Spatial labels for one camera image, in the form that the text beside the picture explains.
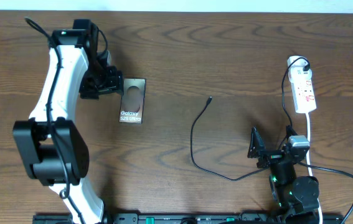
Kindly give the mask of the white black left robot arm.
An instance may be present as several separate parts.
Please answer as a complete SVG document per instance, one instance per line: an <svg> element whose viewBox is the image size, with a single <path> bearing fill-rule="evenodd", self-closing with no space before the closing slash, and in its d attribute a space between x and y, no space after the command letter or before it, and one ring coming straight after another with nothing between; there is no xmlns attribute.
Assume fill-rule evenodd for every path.
<svg viewBox="0 0 353 224"><path fill-rule="evenodd" d="M113 223L104 201L87 176L88 147L75 125L78 99L123 93L123 75L100 50L104 33L89 19L71 29L45 33L49 69L40 98L27 120L14 123L12 134L27 175L54 191L67 214L36 214L34 223Z"/></svg>

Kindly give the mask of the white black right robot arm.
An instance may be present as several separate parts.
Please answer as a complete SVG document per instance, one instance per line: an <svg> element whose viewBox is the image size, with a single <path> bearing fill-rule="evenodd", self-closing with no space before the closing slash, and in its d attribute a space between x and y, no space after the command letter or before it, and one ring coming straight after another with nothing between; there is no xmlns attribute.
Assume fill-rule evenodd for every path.
<svg viewBox="0 0 353 224"><path fill-rule="evenodd" d="M247 157L257 159L259 169L270 169L270 186L279 208L271 212L270 220L280 223L317 223L319 182L311 176L297 176L294 165L309 151L309 141L303 135L290 133L287 143L277 150L267 150L258 130L251 129Z"/></svg>

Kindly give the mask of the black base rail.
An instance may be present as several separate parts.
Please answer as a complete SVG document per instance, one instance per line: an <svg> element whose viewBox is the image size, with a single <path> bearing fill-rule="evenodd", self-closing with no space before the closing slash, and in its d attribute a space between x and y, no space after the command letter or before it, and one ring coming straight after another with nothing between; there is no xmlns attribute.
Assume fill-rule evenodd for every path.
<svg viewBox="0 0 353 224"><path fill-rule="evenodd" d="M322 223L341 223L343 215L336 213L323 214ZM75 223L71 215L34 215L33 224L43 223ZM101 223L113 224L215 224L215 223L319 223L313 213L307 215L297 215L288 217L285 222L280 218L271 218L263 212L243 212L239 215L233 214L188 214L188 215L170 215L170 214L137 214L137 213L118 213L105 217Z"/></svg>

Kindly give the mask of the white power strip socket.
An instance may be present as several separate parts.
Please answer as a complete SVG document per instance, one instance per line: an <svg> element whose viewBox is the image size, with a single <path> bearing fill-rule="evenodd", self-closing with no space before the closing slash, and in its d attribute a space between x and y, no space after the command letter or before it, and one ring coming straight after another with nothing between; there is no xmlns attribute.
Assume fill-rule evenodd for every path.
<svg viewBox="0 0 353 224"><path fill-rule="evenodd" d="M295 112L306 114L314 111L317 106L312 83L313 73L308 60L294 55L288 58L287 65Z"/></svg>

